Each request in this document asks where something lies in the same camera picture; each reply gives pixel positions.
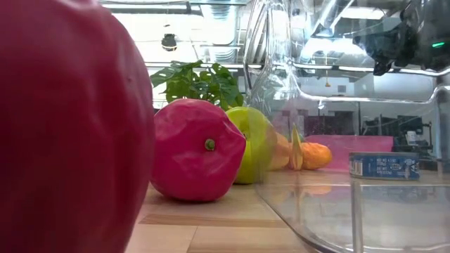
pink container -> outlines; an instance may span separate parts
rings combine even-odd
[[[314,135],[306,137],[306,140],[330,148],[333,159],[324,169],[346,173],[351,152],[391,152],[394,145],[392,136]]]

clear plastic container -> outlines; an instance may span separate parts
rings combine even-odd
[[[257,191],[318,250],[450,252],[449,11],[254,2],[246,102],[270,121],[249,114]]]

orange squash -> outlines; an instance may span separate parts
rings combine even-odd
[[[271,170],[284,168],[289,163],[289,155],[289,141],[282,134],[276,133],[276,146],[269,168]]]
[[[301,143],[303,153],[302,169],[320,169],[331,162],[331,150],[319,143]]]

can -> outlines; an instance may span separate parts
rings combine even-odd
[[[419,154],[396,152],[350,153],[350,175],[360,179],[418,180]]]

fake fruit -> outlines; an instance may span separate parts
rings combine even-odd
[[[289,141],[285,136],[280,133],[276,133],[276,146],[272,157],[270,169],[282,169],[289,163],[290,156]]]
[[[302,143],[303,169],[320,169],[329,164],[333,158],[331,150],[319,143]]]
[[[245,138],[225,112],[204,100],[178,99],[155,115],[155,165],[150,182],[178,200],[207,202],[229,190]]]
[[[234,107],[226,111],[229,119],[247,140],[242,165],[235,183],[254,183],[259,169],[268,169],[276,145],[276,132],[262,112],[247,107]]]
[[[300,135],[298,134],[297,126],[292,128],[292,150],[289,157],[289,166],[294,170],[301,170],[304,160],[300,141]]]
[[[0,252],[123,253],[153,163],[142,57],[96,0],[0,14]]]

